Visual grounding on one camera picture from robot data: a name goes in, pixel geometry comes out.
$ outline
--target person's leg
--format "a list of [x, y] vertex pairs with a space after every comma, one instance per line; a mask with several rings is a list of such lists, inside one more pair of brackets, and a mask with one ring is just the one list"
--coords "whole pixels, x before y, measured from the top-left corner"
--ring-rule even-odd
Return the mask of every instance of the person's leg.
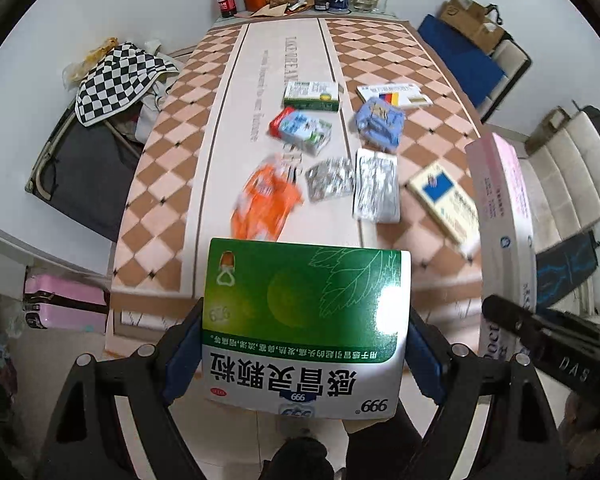
[[263, 469], [259, 480], [333, 480], [327, 449], [314, 438], [288, 440]]
[[398, 402], [391, 419], [349, 435], [346, 480], [397, 480], [421, 442]]

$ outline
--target orange plastic bag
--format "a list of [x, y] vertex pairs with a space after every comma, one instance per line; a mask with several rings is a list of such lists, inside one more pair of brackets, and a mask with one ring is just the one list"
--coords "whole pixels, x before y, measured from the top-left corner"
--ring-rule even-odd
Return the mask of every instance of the orange plastic bag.
[[286, 217], [302, 203], [298, 187], [288, 181], [290, 166], [281, 156], [262, 161], [238, 197], [231, 234], [240, 240], [278, 240]]

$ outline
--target tile floor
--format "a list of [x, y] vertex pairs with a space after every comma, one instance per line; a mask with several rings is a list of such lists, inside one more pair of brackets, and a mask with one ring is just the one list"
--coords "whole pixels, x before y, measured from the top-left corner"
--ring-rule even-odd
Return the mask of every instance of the tile floor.
[[[19, 394], [15, 403], [24, 427], [24, 442], [39, 456], [46, 427], [57, 396], [74, 359], [84, 352], [102, 353], [104, 338], [96, 334], [59, 330], [32, 330], [11, 342], [18, 371]], [[562, 420], [568, 390], [542, 376], [556, 421]], [[413, 378], [405, 373], [400, 398], [415, 427], [424, 434], [435, 405], [421, 396]], [[149, 468], [126, 399], [117, 399], [130, 455], [142, 480], [154, 478]], [[474, 424], [453, 478], [465, 478], [480, 441], [488, 407], [478, 405]], [[256, 480], [263, 460], [271, 459], [290, 434], [288, 424], [268, 413], [221, 406], [203, 399], [201, 381], [194, 380], [187, 393], [171, 407], [184, 441], [208, 480]], [[312, 420], [310, 431], [327, 447], [328, 459], [338, 470], [345, 463], [347, 434], [338, 420]]]

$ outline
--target green medicine box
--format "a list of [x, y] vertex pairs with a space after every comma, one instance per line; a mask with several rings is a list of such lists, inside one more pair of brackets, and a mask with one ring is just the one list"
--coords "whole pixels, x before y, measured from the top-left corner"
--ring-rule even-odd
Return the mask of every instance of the green medicine box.
[[340, 109], [338, 84], [289, 81], [286, 84], [284, 104], [296, 110], [337, 112]]
[[395, 413], [409, 320], [405, 251], [214, 238], [206, 396], [319, 418]]

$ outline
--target table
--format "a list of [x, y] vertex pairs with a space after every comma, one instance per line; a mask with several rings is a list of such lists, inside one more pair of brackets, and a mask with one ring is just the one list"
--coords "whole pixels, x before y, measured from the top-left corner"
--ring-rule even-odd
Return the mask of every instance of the table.
[[[419, 85], [434, 105], [408, 113], [398, 180], [438, 160], [473, 195], [464, 147], [482, 125], [408, 22], [300, 14], [213, 28], [171, 89], [140, 159], [116, 248], [114, 310], [183, 317], [202, 295], [208, 241], [230, 235], [238, 192], [263, 154], [282, 150], [266, 129], [285, 78], [335, 80], [344, 90], [339, 117], [330, 114], [332, 141], [318, 159], [353, 157], [362, 145], [352, 126], [362, 105], [358, 85]], [[314, 163], [305, 156], [304, 167]], [[307, 203], [290, 215], [280, 241], [408, 250], [416, 307], [479, 297], [479, 254], [465, 260], [406, 189], [400, 200], [400, 223], [378, 226], [353, 220], [350, 205]]]

